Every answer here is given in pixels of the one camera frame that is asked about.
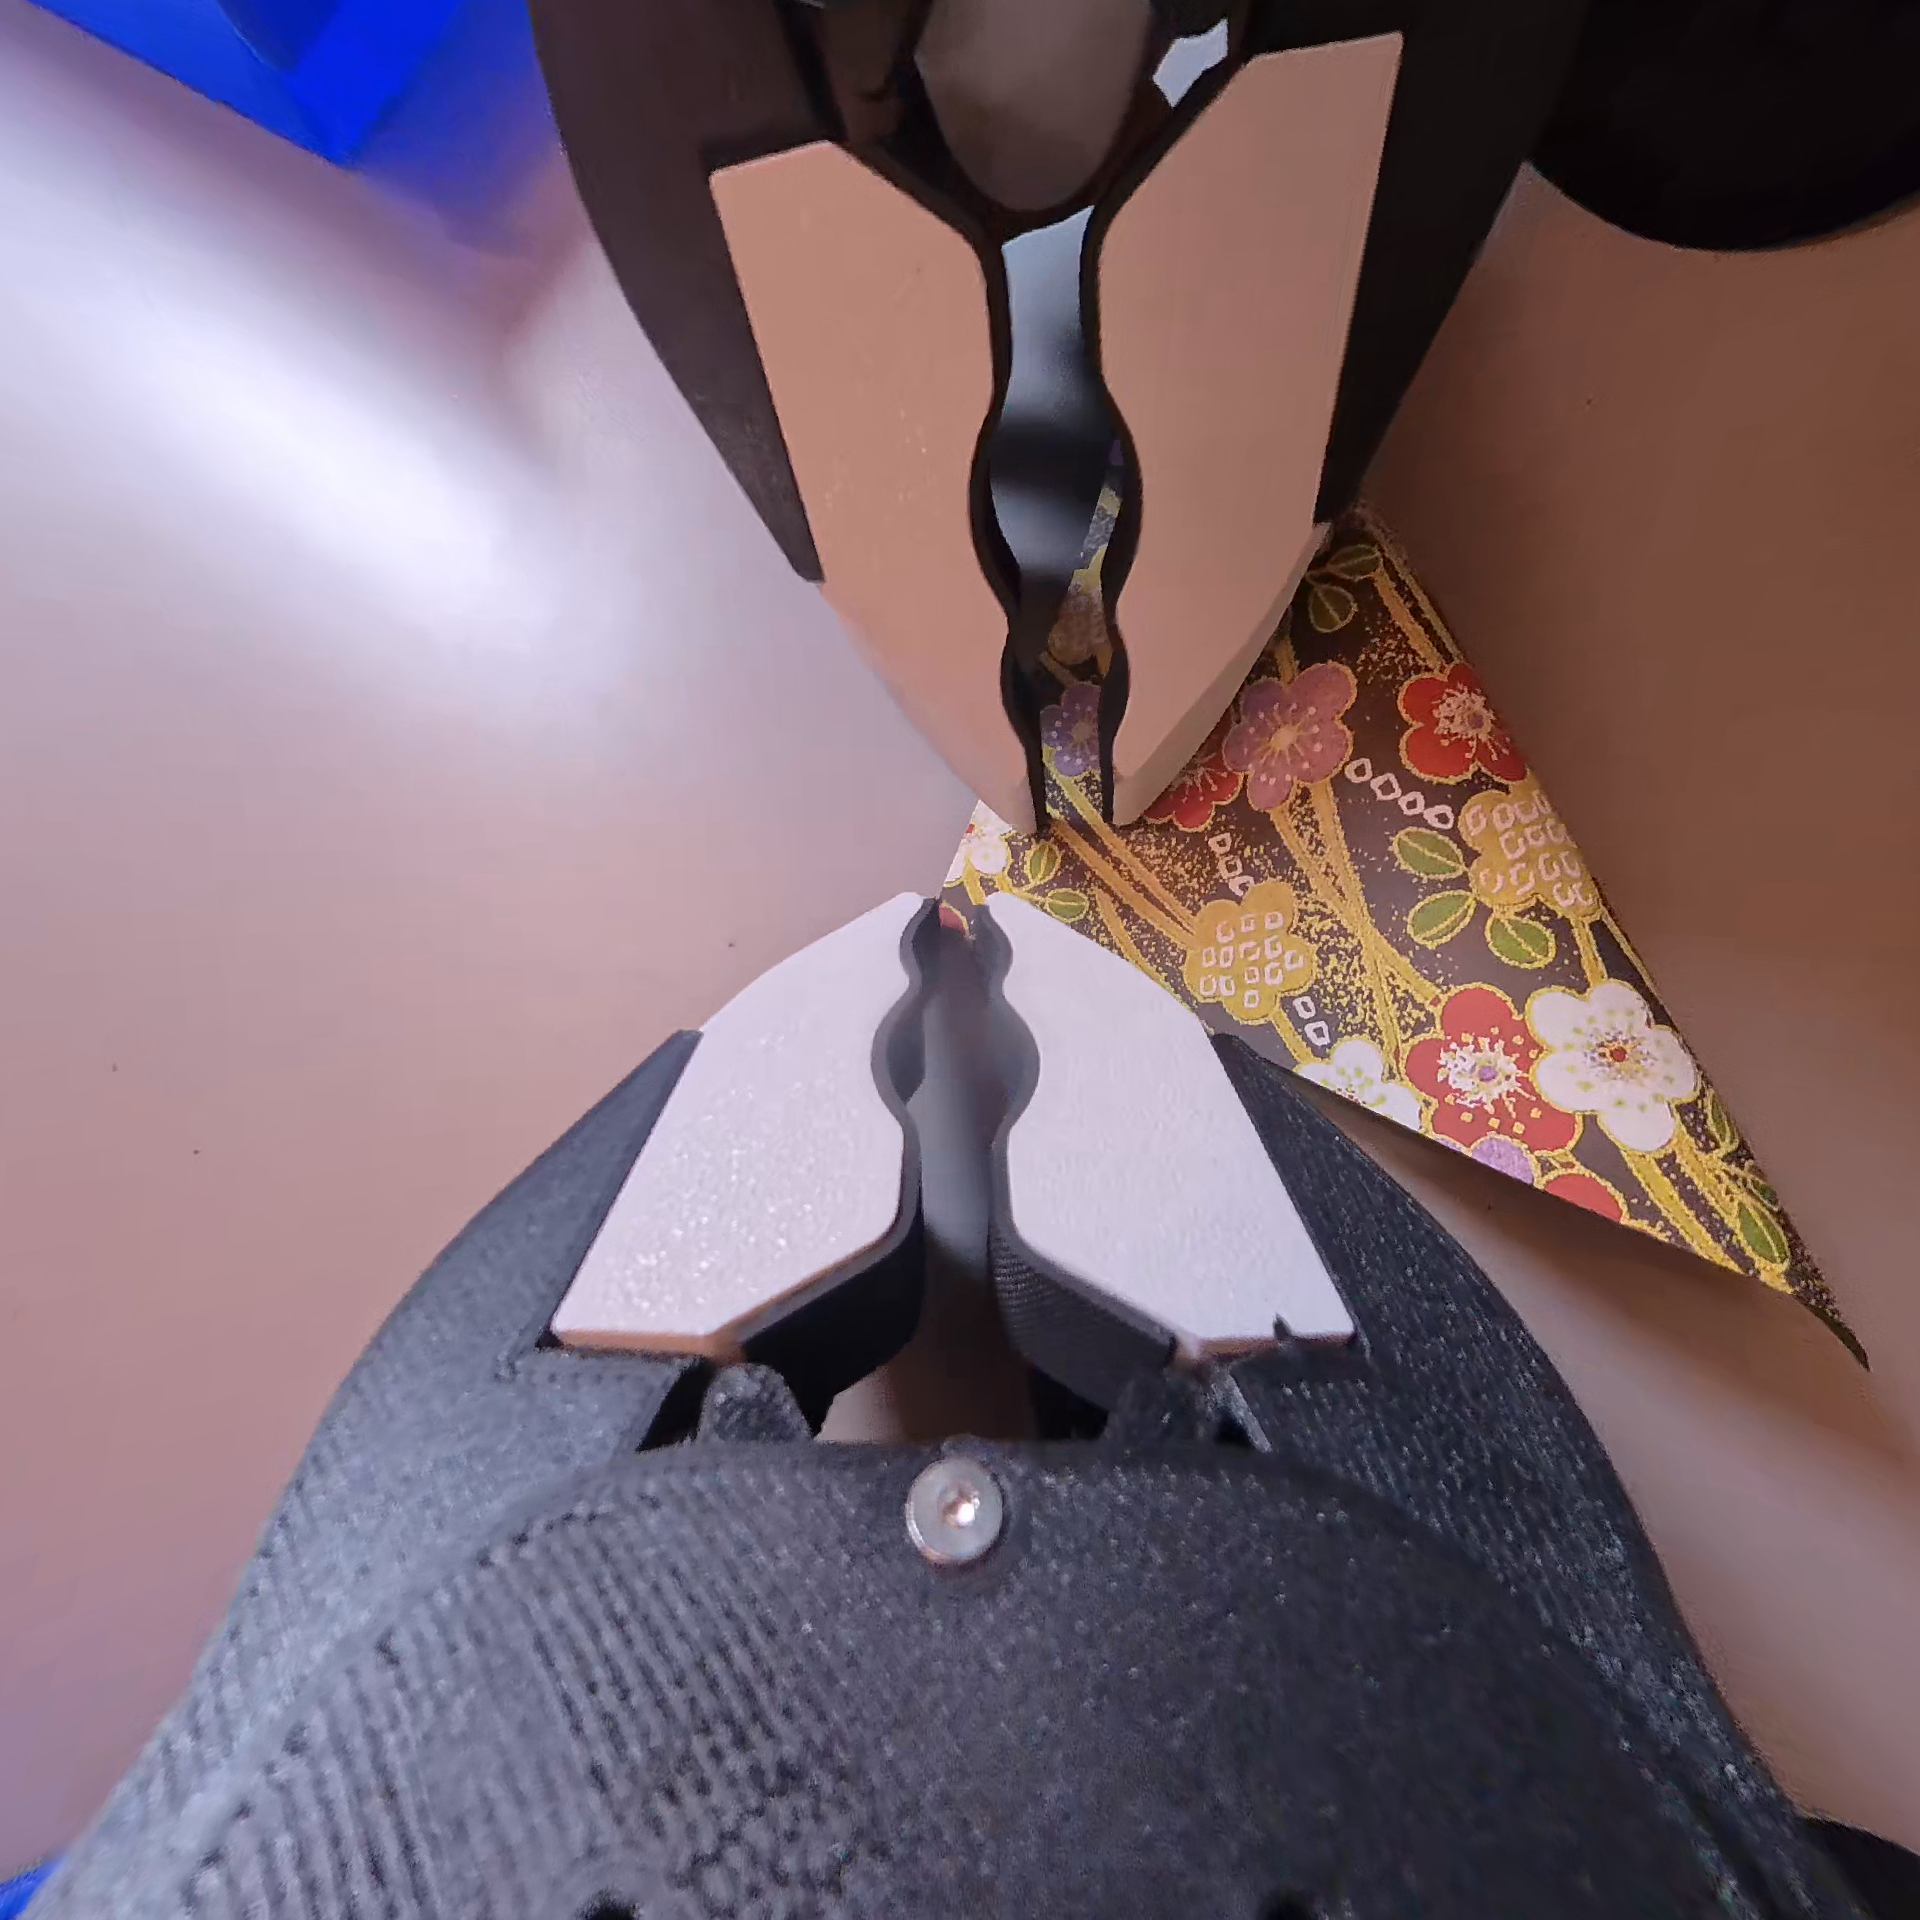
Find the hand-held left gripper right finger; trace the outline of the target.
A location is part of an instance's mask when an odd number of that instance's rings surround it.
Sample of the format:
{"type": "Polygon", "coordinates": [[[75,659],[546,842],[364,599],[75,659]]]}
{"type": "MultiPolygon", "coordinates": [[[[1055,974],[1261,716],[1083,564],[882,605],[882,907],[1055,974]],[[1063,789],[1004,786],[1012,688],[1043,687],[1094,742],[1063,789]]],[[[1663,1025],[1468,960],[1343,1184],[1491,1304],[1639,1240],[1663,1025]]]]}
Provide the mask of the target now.
{"type": "Polygon", "coordinates": [[[1078,1403],[1353,1316],[1197,1016],[1023,900],[973,916],[1004,1114],[989,1272],[1020,1357],[1078,1403]]]}

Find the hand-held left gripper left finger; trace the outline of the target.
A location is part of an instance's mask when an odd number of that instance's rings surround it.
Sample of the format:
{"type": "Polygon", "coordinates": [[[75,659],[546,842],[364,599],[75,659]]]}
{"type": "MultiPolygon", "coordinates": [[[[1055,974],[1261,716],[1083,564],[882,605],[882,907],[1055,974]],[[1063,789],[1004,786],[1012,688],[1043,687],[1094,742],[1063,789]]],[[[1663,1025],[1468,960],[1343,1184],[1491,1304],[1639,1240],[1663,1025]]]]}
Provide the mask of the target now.
{"type": "Polygon", "coordinates": [[[905,1346],[937,929],[929,900],[885,900],[705,1022],[550,1320],[559,1344],[759,1364],[813,1424],[905,1346]]]}

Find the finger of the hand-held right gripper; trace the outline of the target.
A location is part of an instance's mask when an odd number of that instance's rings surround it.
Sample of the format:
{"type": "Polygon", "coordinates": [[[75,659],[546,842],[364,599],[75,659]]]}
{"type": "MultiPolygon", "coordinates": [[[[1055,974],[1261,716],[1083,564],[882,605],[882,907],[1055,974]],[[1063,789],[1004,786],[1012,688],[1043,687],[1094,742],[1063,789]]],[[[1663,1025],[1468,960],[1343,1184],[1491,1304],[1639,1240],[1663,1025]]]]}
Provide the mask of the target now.
{"type": "Polygon", "coordinates": [[[946,767],[1033,828],[973,519],[996,387],[979,255],[831,141],[724,168],[709,190],[824,599],[946,767]]]}
{"type": "Polygon", "coordinates": [[[1261,52],[1188,91],[1094,237],[1094,357],[1127,441],[1106,558],[1135,823],[1229,707],[1328,528],[1315,508],[1402,32],[1261,52]]]}

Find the green backed floral paper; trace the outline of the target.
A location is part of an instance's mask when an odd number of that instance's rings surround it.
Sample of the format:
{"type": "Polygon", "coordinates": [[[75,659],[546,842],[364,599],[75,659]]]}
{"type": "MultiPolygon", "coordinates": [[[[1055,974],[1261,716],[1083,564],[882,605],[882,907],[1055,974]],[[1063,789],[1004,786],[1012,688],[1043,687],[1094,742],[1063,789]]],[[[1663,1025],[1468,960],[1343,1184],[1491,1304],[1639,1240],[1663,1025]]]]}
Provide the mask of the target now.
{"type": "Polygon", "coordinates": [[[1135,824],[1101,819],[1105,487],[1043,653],[1051,824],[984,803],[993,894],[1219,1034],[1523,1188],[1793,1296],[1861,1357],[1778,1195],[1383,524],[1334,524],[1251,672],[1135,824]]]}

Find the black textured pad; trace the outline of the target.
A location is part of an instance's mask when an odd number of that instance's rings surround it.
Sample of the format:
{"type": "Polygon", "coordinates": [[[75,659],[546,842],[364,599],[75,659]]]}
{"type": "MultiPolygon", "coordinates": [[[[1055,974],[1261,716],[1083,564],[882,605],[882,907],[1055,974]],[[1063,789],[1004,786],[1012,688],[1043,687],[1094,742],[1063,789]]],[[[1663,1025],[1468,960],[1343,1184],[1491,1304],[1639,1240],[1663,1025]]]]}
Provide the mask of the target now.
{"type": "Polygon", "coordinates": [[[1918,190],[1914,2],[1595,2],[1531,168],[1682,250],[1780,250],[1918,190]]]}

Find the blue plastic bin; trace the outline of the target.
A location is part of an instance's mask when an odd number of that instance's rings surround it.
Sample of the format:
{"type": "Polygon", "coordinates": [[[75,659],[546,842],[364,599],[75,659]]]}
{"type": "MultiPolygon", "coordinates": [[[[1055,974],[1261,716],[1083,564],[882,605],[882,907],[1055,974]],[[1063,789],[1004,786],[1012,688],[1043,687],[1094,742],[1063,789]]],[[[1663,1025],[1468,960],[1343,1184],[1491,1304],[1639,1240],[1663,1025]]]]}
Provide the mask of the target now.
{"type": "Polygon", "coordinates": [[[44,2],[41,11],[143,61],[326,163],[362,155],[416,85],[461,2],[44,2]]]}

